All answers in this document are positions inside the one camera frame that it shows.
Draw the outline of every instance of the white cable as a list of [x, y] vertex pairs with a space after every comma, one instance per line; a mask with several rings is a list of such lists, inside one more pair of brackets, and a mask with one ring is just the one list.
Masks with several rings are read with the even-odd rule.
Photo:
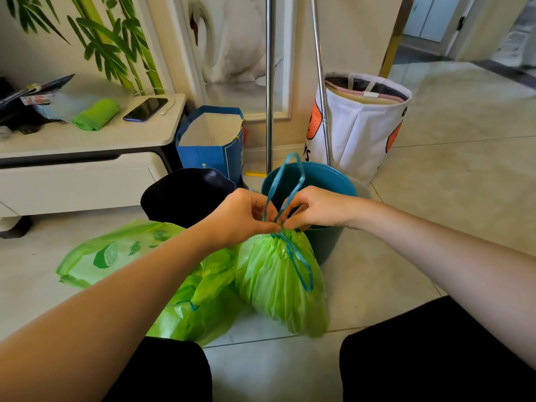
[[[154, 91], [155, 89], [162, 90], [164, 92], [164, 94], [166, 93], [166, 91], [162, 87], [152, 87], [151, 89], [140, 90], [139, 92], [134, 93], [133, 96], [138, 96], [138, 95], [140, 95], [141, 93], [144, 93], [144, 92]], [[170, 111], [173, 108], [173, 106], [175, 105], [175, 102], [177, 101], [177, 95], [175, 93], [170, 93], [170, 94], [173, 94], [173, 102], [167, 108], [166, 111], [164, 111], [163, 113], [160, 113], [161, 116], [165, 116], [168, 113], [168, 111]]]

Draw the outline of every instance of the forearm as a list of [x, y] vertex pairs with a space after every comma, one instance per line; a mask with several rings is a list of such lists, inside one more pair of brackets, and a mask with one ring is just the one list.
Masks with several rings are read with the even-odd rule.
[[100, 400], [180, 284], [217, 250], [199, 224], [0, 344], [6, 400]]
[[535, 257], [379, 202], [357, 200], [350, 227], [389, 244], [536, 367]]

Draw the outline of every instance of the swan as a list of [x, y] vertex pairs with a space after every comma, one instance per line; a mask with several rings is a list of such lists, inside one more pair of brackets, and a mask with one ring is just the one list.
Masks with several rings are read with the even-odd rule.
[[266, 75], [265, 23], [253, 0], [227, 0], [224, 25], [214, 64], [214, 25], [201, 0], [189, 0], [188, 17], [197, 44], [197, 23], [205, 22], [206, 48], [203, 78], [206, 83], [246, 83]]

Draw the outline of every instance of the person's right arm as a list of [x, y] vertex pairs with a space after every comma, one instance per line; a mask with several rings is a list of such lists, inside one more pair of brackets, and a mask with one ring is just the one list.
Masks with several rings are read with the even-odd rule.
[[444, 288], [499, 341], [536, 368], [536, 257], [473, 237], [381, 202], [308, 187], [284, 227], [361, 229]]

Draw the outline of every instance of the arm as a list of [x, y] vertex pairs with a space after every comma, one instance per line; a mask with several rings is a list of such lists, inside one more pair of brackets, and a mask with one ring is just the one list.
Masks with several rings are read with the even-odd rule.
[[[280, 227], [266, 197], [237, 189], [207, 218], [0, 343], [3, 400], [101, 400], [194, 267]], [[268, 219], [277, 214], [271, 204]]]
[[300, 191], [284, 224], [362, 229], [389, 244], [527, 364], [536, 368], [536, 257], [372, 200]]

